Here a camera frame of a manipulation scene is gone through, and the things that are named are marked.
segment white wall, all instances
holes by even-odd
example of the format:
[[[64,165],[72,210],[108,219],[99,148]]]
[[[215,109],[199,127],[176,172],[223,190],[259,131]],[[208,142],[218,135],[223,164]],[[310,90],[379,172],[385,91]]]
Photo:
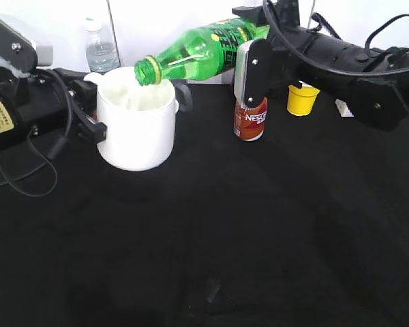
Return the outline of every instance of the white wall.
[[[133,65],[156,55],[184,30],[231,17],[232,7],[258,5],[262,0],[110,0],[123,64]],[[299,0],[306,26],[312,0]],[[409,12],[409,0],[317,0],[320,12],[347,41],[363,45],[367,36],[392,16]],[[54,46],[53,67],[88,71],[85,58],[86,16],[107,25],[105,0],[1,0],[0,12],[14,15],[45,33]],[[409,46],[409,19],[380,34],[374,46]]]
[[[105,0],[1,0],[0,12],[40,30],[53,44],[53,67],[89,71],[85,56],[87,16],[109,23]]]
[[[364,46],[373,31],[390,18],[409,14],[409,0],[317,0],[316,11],[322,14],[346,41]],[[374,39],[372,46],[409,47],[409,18],[402,18]]]

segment nescafe can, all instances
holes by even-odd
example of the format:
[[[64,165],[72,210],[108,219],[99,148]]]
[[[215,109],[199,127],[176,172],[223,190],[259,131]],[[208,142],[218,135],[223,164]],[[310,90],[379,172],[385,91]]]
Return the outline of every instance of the nescafe can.
[[[264,133],[268,99],[256,108],[247,108],[237,101],[234,109],[234,133],[243,141],[256,141]]]

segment white mug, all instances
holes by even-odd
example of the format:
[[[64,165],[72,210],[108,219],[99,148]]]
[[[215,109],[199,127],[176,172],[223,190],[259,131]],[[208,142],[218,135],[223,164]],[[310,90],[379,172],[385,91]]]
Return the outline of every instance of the white mug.
[[[97,85],[97,120],[107,126],[100,155],[122,170],[140,172],[168,159],[175,141],[175,88],[169,80],[141,87],[133,67],[105,75],[90,73],[85,81]]]

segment small white box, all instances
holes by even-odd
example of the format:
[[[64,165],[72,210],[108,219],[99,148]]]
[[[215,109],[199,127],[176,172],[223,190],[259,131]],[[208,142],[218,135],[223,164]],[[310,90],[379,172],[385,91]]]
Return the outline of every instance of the small white box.
[[[336,99],[336,106],[341,114],[341,117],[354,117],[347,104],[339,99]]]

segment water bottle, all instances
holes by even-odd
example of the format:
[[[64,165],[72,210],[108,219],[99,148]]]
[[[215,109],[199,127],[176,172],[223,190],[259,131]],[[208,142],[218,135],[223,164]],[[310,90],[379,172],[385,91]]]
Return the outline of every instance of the water bottle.
[[[85,20],[87,34],[87,60],[89,69],[96,73],[106,73],[120,66],[117,49],[112,35],[103,29],[100,21],[87,18]]]

